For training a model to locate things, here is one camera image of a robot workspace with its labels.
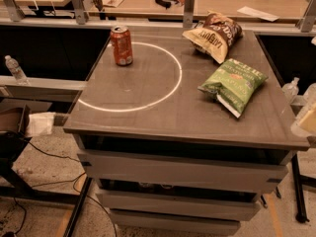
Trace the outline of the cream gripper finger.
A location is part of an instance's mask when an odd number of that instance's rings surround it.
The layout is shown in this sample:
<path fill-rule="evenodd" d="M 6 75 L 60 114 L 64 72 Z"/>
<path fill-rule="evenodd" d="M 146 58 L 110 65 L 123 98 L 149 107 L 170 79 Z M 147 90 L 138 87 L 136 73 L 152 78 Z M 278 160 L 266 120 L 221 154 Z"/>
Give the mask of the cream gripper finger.
<path fill-rule="evenodd" d="M 304 106 L 295 118 L 291 131 L 300 137 L 316 135 L 316 102 Z"/>

